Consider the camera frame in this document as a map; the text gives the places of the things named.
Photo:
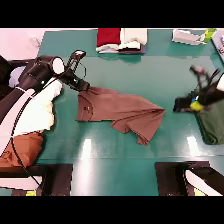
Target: pile of clothes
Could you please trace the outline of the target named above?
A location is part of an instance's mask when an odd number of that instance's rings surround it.
[[[144,54],[147,28],[98,28],[99,53]]]
[[[7,96],[16,85],[25,67],[15,68],[10,76],[0,72],[0,100]],[[24,166],[31,166],[42,149],[43,131],[54,124],[53,99],[61,92],[62,84],[54,81],[37,94],[25,107],[14,131],[14,145]],[[9,142],[0,152],[0,167],[21,166]]]

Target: brown pants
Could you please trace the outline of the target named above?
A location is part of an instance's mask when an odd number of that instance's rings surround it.
[[[43,137],[37,132],[19,135],[14,138],[14,145],[23,165],[31,166],[42,149]],[[0,167],[21,166],[13,149],[11,141],[0,157]]]

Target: white circular joint cover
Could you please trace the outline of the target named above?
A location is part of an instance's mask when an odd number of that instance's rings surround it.
[[[62,72],[65,71],[65,66],[64,62],[62,61],[61,58],[55,58],[53,63],[52,63],[52,68],[55,74],[61,74]]]

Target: yellow label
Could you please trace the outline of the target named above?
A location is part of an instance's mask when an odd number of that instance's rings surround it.
[[[205,108],[205,106],[201,105],[198,101],[194,101],[191,103],[190,108],[195,111],[200,111]]]
[[[34,191],[27,191],[26,192],[26,196],[37,196],[37,191],[34,190]]]
[[[195,196],[205,196],[205,194],[199,191],[197,188],[194,188],[194,195]]]

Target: teal tabletop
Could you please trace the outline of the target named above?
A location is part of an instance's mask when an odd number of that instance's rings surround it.
[[[206,145],[193,114],[173,113],[176,97],[197,85],[192,64],[209,72],[223,69],[212,42],[191,46],[174,43],[172,30],[149,30],[146,54],[96,52],[97,30],[46,32],[39,55],[57,55],[67,62],[79,49],[87,56],[86,81],[92,86],[138,94],[166,109],[162,124],[147,146],[134,133],[122,134],[110,121],[78,122],[78,93],[64,85],[54,100],[55,124],[45,132],[38,163],[72,163],[71,195],[158,195],[154,163],[208,160],[224,175],[224,147]],[[77,75],[83,77],[80,66]],[[10,190],[1,189],[1,195]]]

